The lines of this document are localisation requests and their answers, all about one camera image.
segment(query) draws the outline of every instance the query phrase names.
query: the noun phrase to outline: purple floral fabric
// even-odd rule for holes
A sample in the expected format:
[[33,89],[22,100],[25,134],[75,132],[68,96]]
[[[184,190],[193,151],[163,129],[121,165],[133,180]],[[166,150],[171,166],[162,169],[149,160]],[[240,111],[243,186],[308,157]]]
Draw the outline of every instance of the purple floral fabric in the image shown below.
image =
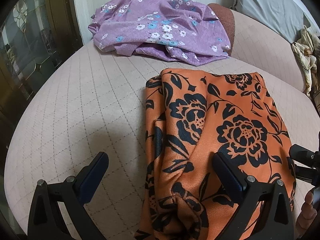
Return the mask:
[[228,58],[230,41],[207,5],[192,0],[111,0],[89,30],[103,52],[145,54],[200,66]]

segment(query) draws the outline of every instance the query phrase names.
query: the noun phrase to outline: wooden door frame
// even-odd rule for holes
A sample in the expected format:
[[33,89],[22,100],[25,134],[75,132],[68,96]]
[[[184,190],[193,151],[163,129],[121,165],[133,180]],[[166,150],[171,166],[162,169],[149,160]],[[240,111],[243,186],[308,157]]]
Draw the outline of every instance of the wooden door frame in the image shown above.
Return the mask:
[[57,51],[65,62],[83,46],[74,0],[45,0],[45,7]]

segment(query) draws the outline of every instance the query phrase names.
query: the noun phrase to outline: brown cushion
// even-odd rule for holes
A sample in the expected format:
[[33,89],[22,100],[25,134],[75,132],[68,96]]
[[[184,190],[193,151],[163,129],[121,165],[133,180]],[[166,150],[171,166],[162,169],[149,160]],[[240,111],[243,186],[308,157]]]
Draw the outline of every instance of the brown cushion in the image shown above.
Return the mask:
[[231,44],[231,49],[228,51],[228,54],[229,56],[231,56],[233,42],[235,39],[235,19],[233,13],[230,9],[223,7],[217,3],[210,3],[208,4],[208,6],[214,11],[214,13],[222,23],[224,29],[226,30]]

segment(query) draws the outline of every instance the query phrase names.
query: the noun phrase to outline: orange floral fabric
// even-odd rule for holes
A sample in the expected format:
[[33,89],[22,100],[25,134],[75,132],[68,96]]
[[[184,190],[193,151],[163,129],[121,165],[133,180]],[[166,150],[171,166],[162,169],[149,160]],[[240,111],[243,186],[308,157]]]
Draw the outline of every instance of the orange floral fabric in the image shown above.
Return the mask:
[[[146,84],[147,177],[137,240],[215,239],[237,208],[211,167],[222,152],[260,182],[295,174],[284,122],[258,73],[165,69]],[[252,215],[250,235],[259,216]]]

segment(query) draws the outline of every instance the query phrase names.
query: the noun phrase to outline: black metal bracket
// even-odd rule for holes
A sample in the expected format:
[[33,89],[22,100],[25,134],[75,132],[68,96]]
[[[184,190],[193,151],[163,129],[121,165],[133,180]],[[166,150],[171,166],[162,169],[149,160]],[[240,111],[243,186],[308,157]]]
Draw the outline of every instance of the black metal bracket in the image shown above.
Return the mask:
[[47,184],[39,180],[31,203],[28,221],[30,240],[73,240],[62,217],[58,202],[64,202],[82,240],[106,240],[83,205],[89,203],[109,165],[106,153],[100,152],[76,177]]
[[282,180],[272,184],[258,182],[254,176],[247,176],[233,166],[220,152],[213,155],[212,166],[231,201],[239,204],[216,240],[239,240],[261,201],[262,211],[247,239],[293,240],[293,217]]
[[308,230],[300,238],[301,240],[316,240],[320,236],[320,152],[312,152],[297,144],[290,147],[290,158],[302,163],[307,167],[301,167],[295,164],[296,178],[303,180],[315,186],[312,191],[314,194],[313,207],[317,210],[317,216],[313,220]]

